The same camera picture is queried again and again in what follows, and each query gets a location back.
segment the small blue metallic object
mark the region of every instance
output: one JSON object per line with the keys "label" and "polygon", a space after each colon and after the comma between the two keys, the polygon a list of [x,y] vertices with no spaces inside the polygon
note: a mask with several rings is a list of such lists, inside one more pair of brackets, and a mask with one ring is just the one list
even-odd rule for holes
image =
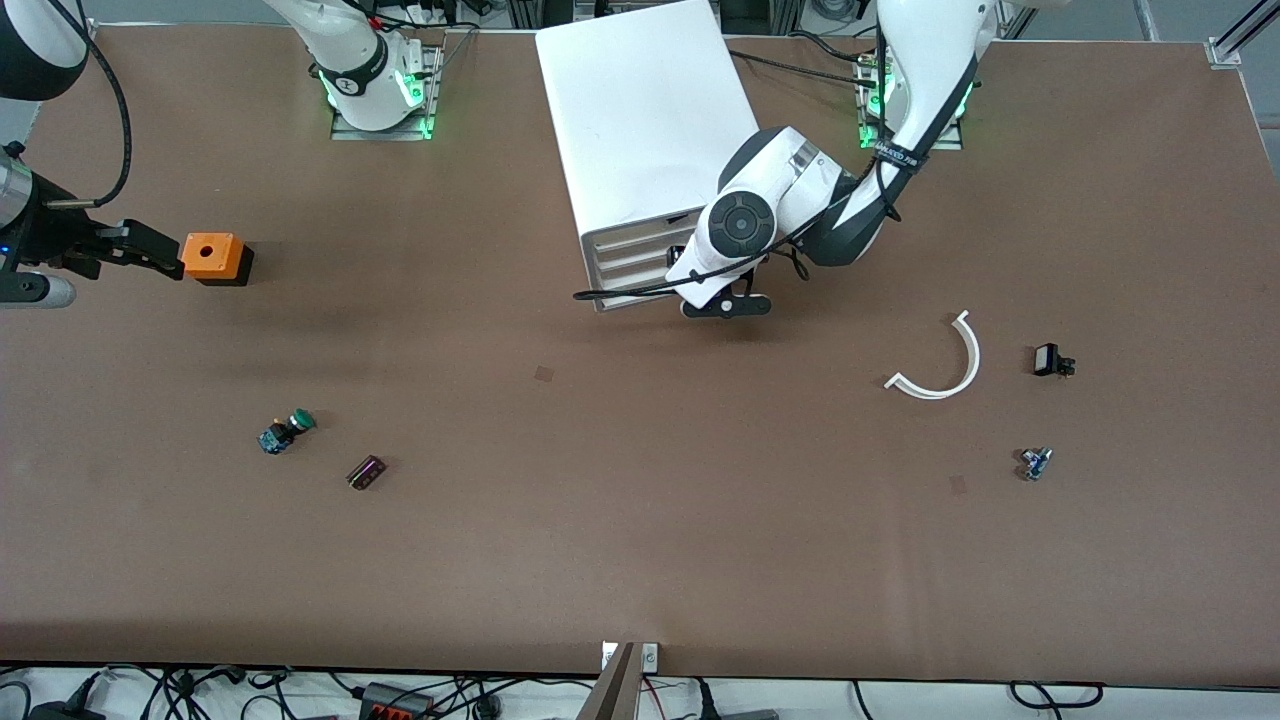
{"label": "small blue metallic object", "polygon": [[294,438],[315,427],[316,421],[311,414],[298,407],[288,419],[283,421],[276,419],[270,428],[262,430],[262,434],[257,436],[257,445],[268,455],[279,455],[293,445]]}
{"label": "small blue metallic object", "polygon": [[1027,479],[1033,483],[1038,480],[1044,474],[1044,469],[1048,468],[1051,457],[1053,457],[1052,447],[1023,451],[1023,462],[1027,462]]}

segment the teal and black toy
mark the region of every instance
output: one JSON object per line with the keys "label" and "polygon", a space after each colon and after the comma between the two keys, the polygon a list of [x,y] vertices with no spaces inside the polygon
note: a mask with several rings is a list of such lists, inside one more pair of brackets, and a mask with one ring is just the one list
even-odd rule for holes
{"label": "teal and black toy", "polygon": [[262,434],[257,436],[257,445],[268,455],[279,455],[284,452],[284,448],[293,445],[294,438],[315,427],[316,420],[311,416],[311,413],[298,407],[284,421],[276,418],[270,428],[266,428],[262,430]]}

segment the black velcro strap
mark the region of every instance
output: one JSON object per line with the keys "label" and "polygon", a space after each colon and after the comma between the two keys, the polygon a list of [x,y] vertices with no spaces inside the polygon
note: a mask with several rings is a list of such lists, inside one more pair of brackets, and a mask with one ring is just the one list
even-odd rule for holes
{"label": "black velcro strap", "polygon": [[389,55],[387,50],[387,41],[383,36],[374,33],[378,38],[378,49],[374,54],[358,68],[347,70],[344,73],[338,73],[325,68],[320,63],[316,67],[324,73],[324,78],[329,81],[338,92],[347,96],[360,96],[365,94],[365,87],[369,86],[370,81],[376,78],[387,68],[387,58]]}
{"label": "black velcro strap", "polygon": [[876,154],[876,158],[884,160],[890,165],[913,176],[920,172],[920,168],[924,167],[924,161],[929,159],[928,155],[918,155],[901,145],[893,145],[892,142],[884,142],[883,140],[876,141],[873,152]]}

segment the battery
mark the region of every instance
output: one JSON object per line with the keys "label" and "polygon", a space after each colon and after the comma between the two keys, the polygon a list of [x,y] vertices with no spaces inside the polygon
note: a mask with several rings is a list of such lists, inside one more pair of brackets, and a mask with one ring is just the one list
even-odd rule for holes
{"label": "battery", "polygon": [[387,464],[379,460],[376,456],[370,455],[365,457],[355,470],[347,473],[347,484],[356,489],[367,488],[378,475],[381,475],[387,470]]}

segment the white floor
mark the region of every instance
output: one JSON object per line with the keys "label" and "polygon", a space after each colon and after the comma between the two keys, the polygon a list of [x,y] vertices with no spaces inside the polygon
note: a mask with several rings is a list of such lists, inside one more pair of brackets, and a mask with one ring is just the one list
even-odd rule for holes
{"label": "white floor", "polygon": [[[29,685],[35,703],[65,701],[93,669],[46,667],[10,673],[0,683],[20,680]],[[447,676],[428,675],[360,675],[342,673],[348,685],[381,682],[403,689]],[[676,720],[701,708],[698,685],[682,678],[654,678],[664,717]],[[838,680],[708,680],[721,715],[753,710],[774,710],[780,720],[863,720],[854,701],[852,685]],[[947,719],[947,720],[1052,720],[1048,711],[1034,711],[1015,703],[1007,685],[977,683],[879,683],[863,682],[863,696],[874,720]],[[136,670],[113,670],[95,684],[88,710],[109,719],[140,717],[155,680]],[[434,691],[442,693],[452,688]],[[1078,702],[1093,694],[1092,689],[1048,687],[1056,700]],[[289,708],[300,720],[320,716],[357,719],[360,702],[342,691],[323,673],[296,673],[282,685]],[[576,717],[588,689],[572,684],[539,685],[521,683],[499,693],[502,719],[547,720]],[[241,717],[244,703],[256,694],[247,683],[230,685],[215,680],[201,685],[195,698],[212,720]],[[1027,700],[1038,700],[1036,691],[1023,688]],[[474,697],[470,691],[466,697]],[[0,717],[20,720],[22,693],[0,691]],[[161,697],[152,706],[152,717],[164,719],[168,707]],[[1065,710],[1065,720],[1178,720],[1192,717],[1247,720],[1280,719],[1280,693],[1245,691],[1176,691],[1107,688],[1102,701],[1087,710]],[[275,720],[280,710],[270,701],[256,701],[244,715],[247,719]],[[179,720],[187,720],[186,712]],[[449,720],[467,720],[466,711],[453,712]],[[640,698],[637,720],[660,720],[657,706],[645,693]]]}

